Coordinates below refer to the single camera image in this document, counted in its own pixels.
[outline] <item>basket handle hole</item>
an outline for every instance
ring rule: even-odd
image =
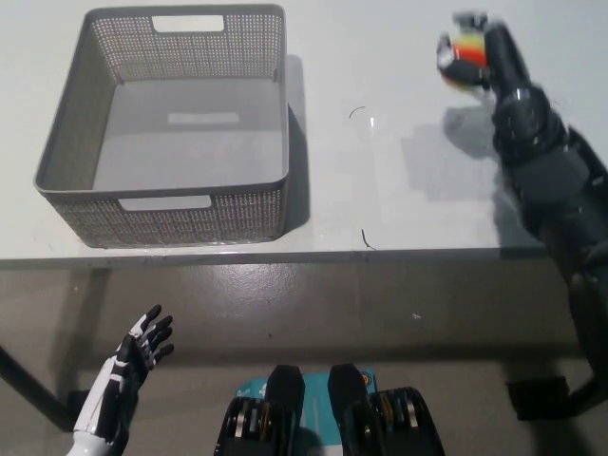
[[[224,16],[152,16],[158,33],[210,32],[224,30]]]
[[[119,199],[118,203],[126,212],[208,209],[213,205],[208,195]]]

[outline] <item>basket mesh side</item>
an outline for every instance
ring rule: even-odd
[[[85,35],[75,58],[79,63],[49,145],[50,160],[42,182],[48,190],[92,188],[116,86],[92,33]]]
[[[125,212],[116,200],[53,202],[91,247],[257,241],[280,236],[284,189],[212,196],[209,209]]]
[[[109,17],[92,27],[116,83],[176,78],[274,78],[283,23],[272,14],[225,15],[223,32],[158,33],[152,18]]]

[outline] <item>table leg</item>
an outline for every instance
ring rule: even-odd
[[[0,347],[0,377],[57,428],[65,432],[71,432],[74,429],[79,410],[63,404],[2,347]]]

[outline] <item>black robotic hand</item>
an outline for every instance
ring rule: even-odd
[[[540,240],[569,287],[570,313],[595,378],[568,396],[565,379],[513,385],[522,419],[562,418],[608,392],[608,173],[579,132],[564,125],[532,83],[508,28],[484,13],[455,16],[437,68],[459,87],[491,90],[494,148],[523,226]]]
[[[72,449],[73,454],[123,454],[139,390],[148,373],[174,350],[173,344],[162,345],[173,331],[173,317],[154,323],[161,311],[157,305],[143,315],[105,361],[74,427],[75,447],[85,438],[89,451]]]

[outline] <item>robot finger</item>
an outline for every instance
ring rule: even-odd
[[[175,349],[175,347],[173,346],[173,344],[168,344],[168,345],[165,345],[164,347],[160,347],[159,349],[156,349],[152,353],[152,356],[150,357],[148,368],[152,371],[154,369],[154,367],[157,364],[159,364],[165,356],[168,356],[169,354],[171,354],[174,349]]]
[[[173,333],[173,328],[167,328],[159,332],[156,337],[150,342],[150,352],[155,352],[161,342],[167,340]]]
[[[131,328],[129,333],[138,339],[143,336],[145,331],[148,329],[150,323],[161,314],[162,307],[160,304],[157,304],[152,309],[150,309],[146,314],[142,315],[142,318],[138,320],[138,322]]]
[[[143,333],[142,346],[145,347],[147,344],[152,342],[154,340],[154,338],[156,337],[156,335],[158,333],[160,333],[161,331],[167,329],[171,325],[171,323],[173,323],[173,316],[168,315],[165,318],[163,318],[161,321],[156,323],[154,326],[151,326],[150,328],[148,328],[148,330]]]

